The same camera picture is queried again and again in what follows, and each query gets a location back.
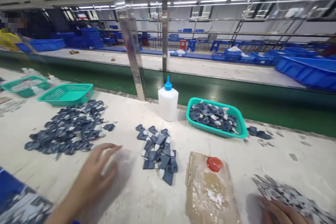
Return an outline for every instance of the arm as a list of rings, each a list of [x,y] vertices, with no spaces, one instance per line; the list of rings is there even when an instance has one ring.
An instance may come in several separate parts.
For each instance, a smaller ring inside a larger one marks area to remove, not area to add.
[[[68,195],[52,212],[46,224],[70,224],[88,204],[95,202],[113,183],[118,173],[117,165],[102,176],[102,170],[110,157],[121,149],[112,143],[103,143],[93,149],[84,163]]]

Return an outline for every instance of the red bottle cap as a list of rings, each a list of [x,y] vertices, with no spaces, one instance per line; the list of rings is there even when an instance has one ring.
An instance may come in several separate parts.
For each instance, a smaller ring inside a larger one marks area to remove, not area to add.
[[[219,172],[219,170],[223,166],[222,161],[217,157],[208,157],[208,159],[206,160],[206,163],[209,169],[213,172]]]

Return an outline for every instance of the finger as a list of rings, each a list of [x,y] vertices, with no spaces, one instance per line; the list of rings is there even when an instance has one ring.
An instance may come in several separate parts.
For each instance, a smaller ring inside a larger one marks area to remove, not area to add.
[[[265,207],[275,215],[275,217],[278,219],[280,224],[293,224],[293,222],[290,220],[290,218],[281,211],[276,205],[272,204],[270,201],[263,197],[259,197],[259,200],[265,205]]]
[[[103,143],[101,145],[98,145],[91,152],[89,159],[93,160],[94,162],[98,162],[100,159],[100,156],[102,155],[105,149],[112,149],[115,146],[116,145],[113,143]]]
[[[303,216],[293,207],[287,206],[280,201],[271,201],[271,203],[276,205],[281,211],[286,213],[293,222],[293,224],[308,224]]]
[[[116,178],[118,174],[118,166],[116,163],[113,163],[108,171],[108,173],[105,174],[103,182],[102,182],[102,189],[106,190],[108,187],[110,187]]]
[[[263,224],[274,224],[271,214],[268,211],[266,211],[264,208],[262,208],[261,211],[262,211]]]
[[[106,163],[109,161],[110,157],[116,153],[118,150],[120,150],[123,146],[122,145],[118,145],[113,147],[112,149],[108,150],[103,157],[99,160],[99,166],[101,169],[103,169],[106,165]]]

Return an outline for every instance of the human hand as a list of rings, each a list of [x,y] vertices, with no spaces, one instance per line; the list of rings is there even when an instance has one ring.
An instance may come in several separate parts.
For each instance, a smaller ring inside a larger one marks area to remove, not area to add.
[[[104,175],[102,171],[110,157],[121,148],[122,146],[112,143],[103,143],[95,147],[81,168],[68,195],[49,216],[46,223],[70,223],[85,206],[94,203],[112,185],[118,174],[116,163],[111,164]]]
[[[275,216],[280,224],[312,224],[312,220],[301,215],[293,207],[285,205],[280,201],[268,201],[264,197],[258,197],[261,202],[263,224],[275,224]]]

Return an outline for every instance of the steel post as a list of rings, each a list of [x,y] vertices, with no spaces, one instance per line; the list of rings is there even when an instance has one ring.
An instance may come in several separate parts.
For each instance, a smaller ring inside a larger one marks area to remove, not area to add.
[[[124,37],[134,84],[139,100],[146,101],[147,94],[144,82],[141,54],[138,41],[137,24],[132,9],[132,0],[114,0],[115,11]]]
[[[162,1],[162,71],[167,71],[168,55],[168,2]]]

